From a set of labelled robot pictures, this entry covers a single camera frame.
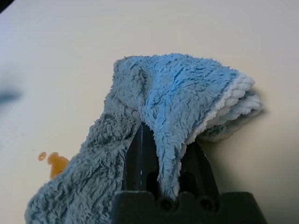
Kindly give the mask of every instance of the towel fold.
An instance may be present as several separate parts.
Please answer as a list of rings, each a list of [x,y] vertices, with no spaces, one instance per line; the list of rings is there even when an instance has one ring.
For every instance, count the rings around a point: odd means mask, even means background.
[[[27,223],[110,223],[126,151],[141,122],[153,131],[162,194],[175,198],[186,145],[229,137],[258,114],[254,80],[213,59],[131,56],[114,64],[104,112],[64,172],[28,203]]]

